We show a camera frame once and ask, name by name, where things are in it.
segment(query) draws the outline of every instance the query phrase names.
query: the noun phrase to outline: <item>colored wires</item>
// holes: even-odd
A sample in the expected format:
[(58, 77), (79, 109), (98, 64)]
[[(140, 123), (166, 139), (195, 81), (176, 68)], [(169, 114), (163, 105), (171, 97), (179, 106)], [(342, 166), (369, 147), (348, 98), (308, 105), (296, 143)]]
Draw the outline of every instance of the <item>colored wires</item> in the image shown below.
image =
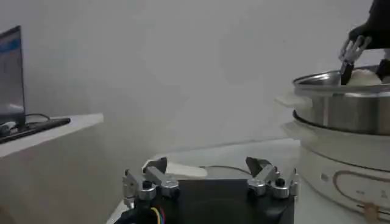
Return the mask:
[(164, 213), (164, 210), (162, 208), (160, 208), (160, 210), (158, 210), (155, 207), (151, 207), (151, 210), (154, 211), (154, 213), (157, 216), (157, 224), (165, 224), (165, 213)]

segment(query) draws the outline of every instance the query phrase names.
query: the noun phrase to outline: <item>cable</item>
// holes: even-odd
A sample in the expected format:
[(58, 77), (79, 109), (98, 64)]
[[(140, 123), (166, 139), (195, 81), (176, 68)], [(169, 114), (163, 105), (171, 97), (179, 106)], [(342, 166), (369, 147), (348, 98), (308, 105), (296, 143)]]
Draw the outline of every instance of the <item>cable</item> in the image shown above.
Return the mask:
[(246, 170), (243, 170), (241, 168), (238, 168), (238, 167), (233, 167), (233, 166), (220, 166), (220, 165), (212, 165), (212, 166), (199, 166), (200, 168), (208, 168), (208, 167), (218, 167), (218, 168), (228, 168), (228, 169), (233, 169), (233, 170), (238, 170), (238, 171), (241, 171), (243, 173), (246, 173), (248, 175), (251, 175), (252, 174)]
[(50, 120), (50, 117), (45, 115), (45, 114), (40, 114), (40, 113), (32, 113), (32, 114), (26, 114), (25, 117), (30, 117), (30, 116), (40, 116), (40, 117), (44, 117), (46, 118), (47, 120)]
[(154, 211), (154, 212), (156, 213), (156, 216), (157, 216), (157, 224), (161, 224), (160, 213), (159, 213), (159, 211), (157, 210), (157, 208), (151, 207), (151, 210)]
[(164, 209), (163, 208), (160, 208), (160, 214), (162, 216), (162, 224), (165, 224), (165, 212), (164, 212)]

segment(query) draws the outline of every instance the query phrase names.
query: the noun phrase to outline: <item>laptop screen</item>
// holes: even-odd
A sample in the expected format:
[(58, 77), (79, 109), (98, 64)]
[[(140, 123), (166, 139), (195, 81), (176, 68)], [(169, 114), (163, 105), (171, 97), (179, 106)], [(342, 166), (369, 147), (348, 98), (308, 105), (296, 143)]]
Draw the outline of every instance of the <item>laptop screen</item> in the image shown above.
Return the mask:
[(0, 34), (0, 123), (7, 121), (24, 123), (20, 27)]

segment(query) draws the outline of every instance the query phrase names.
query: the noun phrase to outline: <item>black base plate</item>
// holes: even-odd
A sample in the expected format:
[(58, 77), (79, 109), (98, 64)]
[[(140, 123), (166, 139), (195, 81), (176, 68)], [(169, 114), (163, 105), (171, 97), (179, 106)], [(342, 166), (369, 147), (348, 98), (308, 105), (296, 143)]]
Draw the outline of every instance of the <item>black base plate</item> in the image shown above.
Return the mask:
[(177, 201), (158, 196), (151, 202), (136, 201), (136, 223), (156, 224), (150, 206), (163, 208), (166, 224), (294, 223), (294, 198), (278, 200), (268, 192), (251, 197), (247, 180), (182, 180)]

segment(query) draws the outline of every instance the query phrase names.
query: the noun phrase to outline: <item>stainless steel pot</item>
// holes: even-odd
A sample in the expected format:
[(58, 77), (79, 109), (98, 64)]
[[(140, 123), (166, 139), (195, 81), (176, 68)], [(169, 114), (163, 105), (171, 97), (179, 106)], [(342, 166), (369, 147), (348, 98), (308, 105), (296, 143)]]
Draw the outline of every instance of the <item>stainless steel pot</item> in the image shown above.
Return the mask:
[[(376, 70), (376, 66), (359, 69)], [(390, 135), (390, 85), (339, 86), (339, 71), (295, 79), (294, 95), (284, 103), (297, 119), (339, 131)]]

